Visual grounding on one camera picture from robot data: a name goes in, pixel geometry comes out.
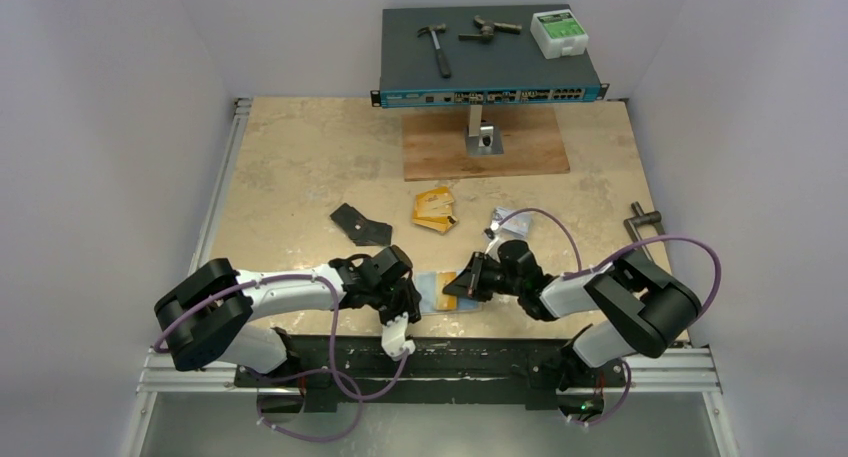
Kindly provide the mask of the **single gold credit card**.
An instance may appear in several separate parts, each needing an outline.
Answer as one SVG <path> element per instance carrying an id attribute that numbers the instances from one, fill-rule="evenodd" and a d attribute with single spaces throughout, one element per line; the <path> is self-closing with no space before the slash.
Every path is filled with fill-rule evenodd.
<path id="1" fill-rule="evenodd" d="M 455 278 L 457 273 L 438 272 L 435 281 L 435 297 L 433 307 L 437 312 L 452 312 L 458 309 L 458 297 L 444 291 Z"/>

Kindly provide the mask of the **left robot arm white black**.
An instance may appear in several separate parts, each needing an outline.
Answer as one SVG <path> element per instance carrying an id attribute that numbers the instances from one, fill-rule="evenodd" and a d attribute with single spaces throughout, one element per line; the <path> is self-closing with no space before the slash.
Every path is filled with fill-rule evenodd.
<path id="1" fill-rule="evenodd" d="M 412 262 L 396 245 L 374 255 L 354 254 L 279 272 L 238 270 L 228 259 L 215 258 L 156 302 L 161 334 L 153 350 L 169 354 L 179 371 L 223 361 L 284 386 L 298 372 L 292 345 L 284 332 L 255 328 L 252 321 L 308 310 L 338 313 L 370 307 L 378 313 L 382 350 L 399 361 L 416 350 L 407 329 L 421 318 L 420 301 Z"/>

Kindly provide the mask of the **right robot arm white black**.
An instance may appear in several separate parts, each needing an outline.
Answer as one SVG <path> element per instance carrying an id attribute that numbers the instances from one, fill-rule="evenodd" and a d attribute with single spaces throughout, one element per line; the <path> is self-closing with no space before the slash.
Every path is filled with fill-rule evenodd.
<path id="1" fill-rule="evenodd" d="M 660 357 L 703 312 L 691 289 L 635 249 L 594 270 L 555 276 L 543 271 L 525 241 L 510 240 L 494 256 L 474 253 L 443 291 L 478 302 L 513 296 L 529 317 L 543 322 L 601 312 L 603 322 L 565 346 L 561 369 L 576 384 L 621 357 Z"/>

